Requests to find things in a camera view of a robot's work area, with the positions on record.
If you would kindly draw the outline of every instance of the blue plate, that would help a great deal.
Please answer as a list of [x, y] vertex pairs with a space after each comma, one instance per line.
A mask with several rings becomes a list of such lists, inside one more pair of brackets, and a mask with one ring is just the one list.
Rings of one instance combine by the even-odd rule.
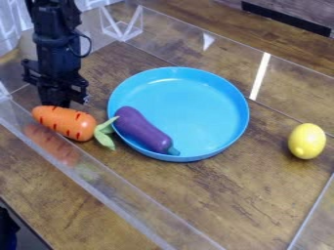
[[162, 67], [130, 77], [108, 101], [108, 116], [124, 106], [139, 110], [172, 138], [180, 155], [150, 151], [124, 137], [144, 155], [164, 161], [202, 160], [223, 151], [244, 133], [250, 109], [243, 94], [222, 77], [188, 67]]

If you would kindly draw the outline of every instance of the clear plastic barrier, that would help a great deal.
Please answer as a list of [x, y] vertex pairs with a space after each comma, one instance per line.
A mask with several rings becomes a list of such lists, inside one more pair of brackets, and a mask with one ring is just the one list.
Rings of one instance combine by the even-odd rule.
[[289, 250], [334, 248], [334, 175], [306, 217]]
[[[104, 7], [108, 3], [111, 2], [81, 1], [83, 8], [91, 9], [83, 13], [80, 30], [92, 38], [92, 51], [118, 40], [170, 64], [204, 69], [228, 79], [247, 98], [289, 116], [294, 112], [294, 118], [302, 122], [318, 123], [329, 136], [333, 136], [334, 123], [333, 119], [327, 119], [334, 116], [333, 77], [273, 57], [144, 6], [116, 3]], [[12, 51], [0, 59], [4, 83], [0, 88], [1, 125], [163, 249], [223, 249], [210, 236], [147, 196], [86, 151], [33, 123], [29, 113], [11, 99], [9, 93], [24, 88], [27, 84], [23, 83], [20, 75], [16, 78], [11, 76], [8, 68], [11, 65], [17, 68], [20, 59], [33, 55], [29, 37], [31, 30], [27, 30], [20, 51]], [[83, 50], [86, 49], [87, 44], [83, 42]], [[1, 71], [3, 65], [7, 65], [7, 71]], [[293, 92], [282, 91], [287, 86], [294, 86]], [[326, 117], [313, 109], [307, 101], [310, 95], [317, 96], [322, 103]], [[56, 154], [52, 145], [40, 146], [36, 135], [49, 136], [55, 142], [64, 142], [71, 159], [64, 154]], [[330, 181], [314, 205], [291, 249], [321, 249], [315, 248], [319, 244], [334, 247], [333, 230], [321, 226], [323, 220], [326, 225], [330, 225], [329, 222], [334, 225], [331, 183]]]

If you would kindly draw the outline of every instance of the plate rim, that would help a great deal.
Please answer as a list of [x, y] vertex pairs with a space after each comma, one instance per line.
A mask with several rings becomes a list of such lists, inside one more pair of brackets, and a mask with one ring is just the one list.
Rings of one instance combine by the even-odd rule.
[[130, 76], [126, 80], [123, 80], [120, 82], [120, 84], [116, 86], [116, 88], [112, 90], [112, 93], [110, 95], [110, 98], [108, 98], [108, 104], [107, 104], [107, 115], [108, 115], [108, 118], [114, 117], [115, 115], [115, 112], [116, 110], [114, 111], [114, 113], [111, 114], [111, 105], [112, 105], [112, 100], [115, 97], [115, 95], [118, 94], [118, 91], [120, 90], [120, 88], [124, 88], [124, 85], [128, 83], [128, 82], [132, 82], [134, 79], [136, 79], [138, 77], [140, 77], [143, 74], [148, 74], [154, 71], [163, 71], [163, 70], [174, 70], [175, 72], [176, 71], [180, 71], [180, 70], [190, 70], [190, 71], [196, 71], [199, 73], [203, 73], [203, 74], [207, 74], [212, 77], [215, 77], [216, 79], [219, 79], [224, 84], [230, 85], [230, 87], [232, 87], [234, 91], [236, 92], [238, 96], [240, 96], [240, 100], [243, 100], [243, 105], [244, 105], [244, 108], [246, 108], [246, 117], [244, 117], [244, 123], [243, 123], [243, 127], [240, 129], [240, 132], [238, 133], [238, 136], [223, 146], [220, 146], [218, 149], [215, 149], [214, 151], [211, 152], [207, 152], [202, 155], [198, 155], [198, 156], [178, 156], [178, 155], [168, 155], [168, 154], [163, 154], [163, 153], [158, 153], [158, 152], [154, 152], [148, 149], [146, 149], [144, 147], [142, 146], [136, 146], [132, 144], [132, 142], [130, 142], [130, 140], [122, 135], [122, 133], [118, 131], [118, 129], [115, 128], [114, 124], [112, 124], [112, 128], [116, 132], [116, 134], [119, 135], [119, 137], [122, 138], [122, 140], [126, 142], [126, 144], [134, 149], [136, 150], [139, 153], [142, 153], [143, 155], [151, 157], [151, 158], [155, 158], [155, 159], [159, 159], [159, 160], [163, 160], [163, 161], [171, 161], [171, 162], [190, 162], [190, 161], [198, 161], [198, 160], [202, 160], [204, 158], [208, 158], [214, 155], [216, 155], [218, 153], [220, 153], [224, 149], [227, 149], [235, 142], [236, 140], [240, 138], [240, 136], [244, 134], [247, 128], [248, 128], [248, 125], [250, 125], [250, 119], [251, 119], [251, 110], [250, 110], [250, 105], [248, 105], [248, 102], [247, 102], [247, 98], [246, 96], [243, 95], [242, 91], [239, 90], [239, 88], [222, 76], [219, 76], [218, 74], [214, 74], [212, 72], [210, 71], [206, 71], [203, 69], [198, 69], [198, 68], [194, 68], [194, 67], [184, 67], [184, 66], [163, 66], [163, 67], [156, 67], [156, 68], [151, 68], [151, 69], [147, 69], [136, 74], [134, 74], [132, 76]]

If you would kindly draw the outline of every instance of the lemon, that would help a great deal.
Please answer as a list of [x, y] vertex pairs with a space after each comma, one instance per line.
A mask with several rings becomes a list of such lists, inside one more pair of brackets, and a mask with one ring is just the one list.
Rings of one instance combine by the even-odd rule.
[[301, 159], [317, 157], [323, 151], [325, 145], [326, 135], [315, 124], [301, 124], [289, 136], [290, 152]]

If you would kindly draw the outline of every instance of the toy carrot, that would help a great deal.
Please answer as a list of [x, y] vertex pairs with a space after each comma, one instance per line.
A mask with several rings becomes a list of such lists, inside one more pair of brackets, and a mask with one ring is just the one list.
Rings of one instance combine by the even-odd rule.
[[40, 105], [31, 113], [41, 125], [64, 137], [79, 142], [86, 142], [95, 137], [104, 146], [115, 149], [114, 142], [106, 134], [114, 132], [110, 125], [118, 117], [96, 125], [96, 120], [88, 113], [55, 105]]

